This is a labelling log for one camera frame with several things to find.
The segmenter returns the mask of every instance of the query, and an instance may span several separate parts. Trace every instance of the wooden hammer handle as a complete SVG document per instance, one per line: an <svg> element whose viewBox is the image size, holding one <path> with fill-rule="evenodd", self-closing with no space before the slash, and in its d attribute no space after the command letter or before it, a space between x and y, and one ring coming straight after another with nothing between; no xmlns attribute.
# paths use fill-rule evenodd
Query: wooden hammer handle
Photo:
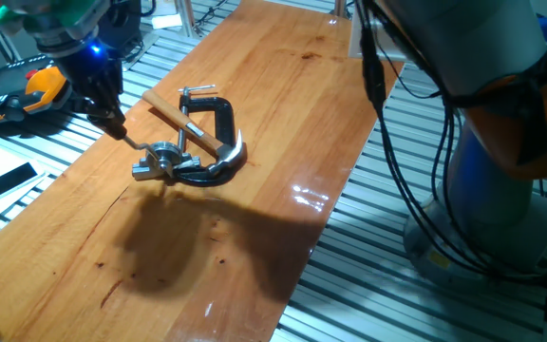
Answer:
<svg viewBox="0 0 547 342"><path fill-rule="evenodd" d="M193 120L184 115L178 108L168 104L160 95L153 89L149 89L142 94L142 99L154 106L161 114L170 119L171 122L177 124L180 129L189 132L194 137L198 138L207 147L212 148L213 152L223 145L217 138L201 130Z"/></svg>

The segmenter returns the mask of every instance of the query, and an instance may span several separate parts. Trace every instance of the wood grain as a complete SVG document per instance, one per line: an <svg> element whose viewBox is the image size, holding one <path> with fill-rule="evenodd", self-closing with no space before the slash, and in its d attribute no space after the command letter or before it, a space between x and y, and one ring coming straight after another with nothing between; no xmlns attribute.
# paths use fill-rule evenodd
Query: wood grain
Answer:
<svg viewBox="0 0 547 342"><path fill-rule="evenodd" d="M361 61L346 58L350 22L332 18L243 2L155 87L175 103L216 84L231 102L248 147L231 182L136 182L143 154L102 137L11 222L0 338L269 340L376 120ZM128 111L129 135L174 142L150 110Z"/></svg>

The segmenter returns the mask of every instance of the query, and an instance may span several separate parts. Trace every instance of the hammer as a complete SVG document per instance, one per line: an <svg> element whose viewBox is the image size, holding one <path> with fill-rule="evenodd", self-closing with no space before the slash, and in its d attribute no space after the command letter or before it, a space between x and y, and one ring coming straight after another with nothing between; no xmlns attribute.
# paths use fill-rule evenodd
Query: hammer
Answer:
<svg viewBox="0 0 547 342"><path fill-rule="evenodd" d="M189 132L189 134L196 137L208 147L211 152L214 152L217 155L217 162L207 167L208 172L211 175L216 176L221 170L234 167L241 161L244 143L240 130L237 131L236 145L230 146L213 137L208 132L199 129L198 125L193 120L184 115L173 105L168 104L160 95L153 91L153 89L145 91L142 94L142 98L154 106L170 121L177 124L180 129Z"/></svg>

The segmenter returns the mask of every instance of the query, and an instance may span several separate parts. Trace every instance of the black rectangular object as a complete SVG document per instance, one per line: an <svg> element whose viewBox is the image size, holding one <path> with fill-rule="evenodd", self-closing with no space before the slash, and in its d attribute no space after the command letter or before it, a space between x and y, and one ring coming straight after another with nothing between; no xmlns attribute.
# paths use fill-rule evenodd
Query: black rectangular object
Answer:
<svg viewBox="0 0 547 342"><path fill-rule="evenodd" d="M0 176L0 195L37 176L30 163L26 162L7 174Z"/></svg>

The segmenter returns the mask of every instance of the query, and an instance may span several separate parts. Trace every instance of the robot end effector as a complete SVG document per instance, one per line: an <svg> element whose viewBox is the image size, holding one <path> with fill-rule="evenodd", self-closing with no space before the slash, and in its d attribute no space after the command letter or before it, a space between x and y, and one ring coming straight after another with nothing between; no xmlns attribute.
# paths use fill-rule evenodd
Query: robot end effector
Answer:
<svg viewBox="0 0 547 342"><path fill-rule="evenodd" d="M14 34L25 29L37 48L52 58L72 84L71 110L116 140L124 139L120 110L122 62L110 58L97 38L98 22L110 7L104 0L4 0L0 29Z"/></svg>

